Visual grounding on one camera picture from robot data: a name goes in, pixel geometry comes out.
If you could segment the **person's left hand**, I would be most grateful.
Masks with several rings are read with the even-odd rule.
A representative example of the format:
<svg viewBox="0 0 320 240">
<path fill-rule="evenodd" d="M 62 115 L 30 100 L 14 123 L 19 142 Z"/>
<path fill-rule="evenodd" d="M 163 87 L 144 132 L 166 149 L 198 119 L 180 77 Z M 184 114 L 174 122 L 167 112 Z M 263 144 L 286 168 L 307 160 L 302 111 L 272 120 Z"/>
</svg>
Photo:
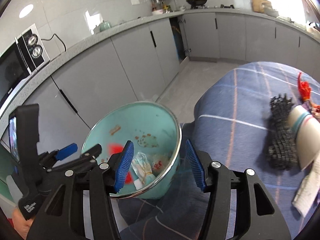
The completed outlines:
<svg viewBox="0 0 320 240">
<path fill-rule="evenodd" d="M 27 239 L 28 232 L 33 224 L 34 219 L 35 218 L 33 217 L 29 220 L 26 220 L 17 207 L 14 208 L 12 212 L 12 222 L 14 228 L 23 239 Z"/>
</svg>

